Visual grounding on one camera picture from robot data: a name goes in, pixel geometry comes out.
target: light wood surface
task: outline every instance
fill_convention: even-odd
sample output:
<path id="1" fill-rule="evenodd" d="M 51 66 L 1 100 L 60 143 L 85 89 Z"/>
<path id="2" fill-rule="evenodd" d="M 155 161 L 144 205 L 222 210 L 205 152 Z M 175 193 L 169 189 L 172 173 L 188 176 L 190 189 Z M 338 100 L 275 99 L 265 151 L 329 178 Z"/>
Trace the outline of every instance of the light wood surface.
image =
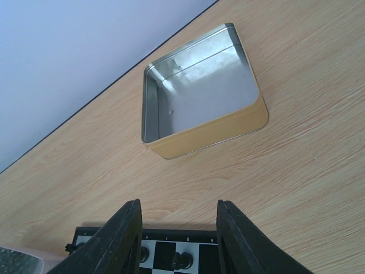
<path id="1" fill-rule="evenodd" d="M 140 138 L 143 70 L 225 22 L 269 123 L 165 160 Z M 220 0 L 0 175 L 0 244 L 65 255 L 135 198 L 145 227 L 214 229 L 228 199 L 310 270 L 363 273 L 364 141 L 365 1 Z"/>

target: metal tin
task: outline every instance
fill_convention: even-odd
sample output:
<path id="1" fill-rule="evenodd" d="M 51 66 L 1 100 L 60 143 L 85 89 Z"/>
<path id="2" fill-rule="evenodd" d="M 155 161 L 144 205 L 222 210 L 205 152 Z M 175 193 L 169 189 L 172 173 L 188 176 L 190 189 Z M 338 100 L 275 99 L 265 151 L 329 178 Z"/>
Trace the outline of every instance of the metal tin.
<path id="1" fill-rule="evenodd" d="M 263 127 L 268 113 L 234 24 L 144 71 L 142 141 L 173 158 Z"/>

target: white wall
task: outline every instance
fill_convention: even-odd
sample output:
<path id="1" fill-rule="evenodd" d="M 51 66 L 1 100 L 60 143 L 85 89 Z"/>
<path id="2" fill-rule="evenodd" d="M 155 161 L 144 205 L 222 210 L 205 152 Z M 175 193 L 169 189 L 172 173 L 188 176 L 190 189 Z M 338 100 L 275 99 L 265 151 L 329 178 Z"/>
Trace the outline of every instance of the white wall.
<path id="1" fill-rule="evenodd" d="M 213 2 L 2 1 L 0 172 Z"/>

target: chess piece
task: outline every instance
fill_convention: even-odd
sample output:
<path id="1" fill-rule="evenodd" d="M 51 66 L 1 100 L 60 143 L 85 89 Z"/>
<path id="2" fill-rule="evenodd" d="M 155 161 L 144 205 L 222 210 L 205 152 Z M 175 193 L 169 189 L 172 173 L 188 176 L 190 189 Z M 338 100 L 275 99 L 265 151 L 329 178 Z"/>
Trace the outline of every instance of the chess piece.
<path id="1" fill-rule="evenodd" d="M 149 257 L 149 251 L 146 247 L 141 247 L 141 258 L 140 258 L 140 263 L 145 263 L 147 261 Z"/>
<path id="2" fill-rule="evenodd" d="M 193 265 L 193 256 L 187 252 L 182 254 L 175 252 L 172 259 L 172 268 L 174 270 L 189 269 Z"/>

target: chessboard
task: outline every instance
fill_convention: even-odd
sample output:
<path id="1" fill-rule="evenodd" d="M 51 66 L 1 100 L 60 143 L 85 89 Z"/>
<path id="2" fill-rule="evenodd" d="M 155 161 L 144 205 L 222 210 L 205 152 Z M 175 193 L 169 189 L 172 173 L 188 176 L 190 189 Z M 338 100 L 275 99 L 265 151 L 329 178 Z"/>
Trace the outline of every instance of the chessboard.
<path id="1" fill-rule="evenodd" d="M 76 228 L 72 243 L 85 243 L 99 228 Z M 147 259 L 140 263 L 139 274 L 221 274 L 215 231 L 144 229 L 141 246 Z M 174 270 L 175 253 L 188 253 L 193 263 L 188 269 Z"/>

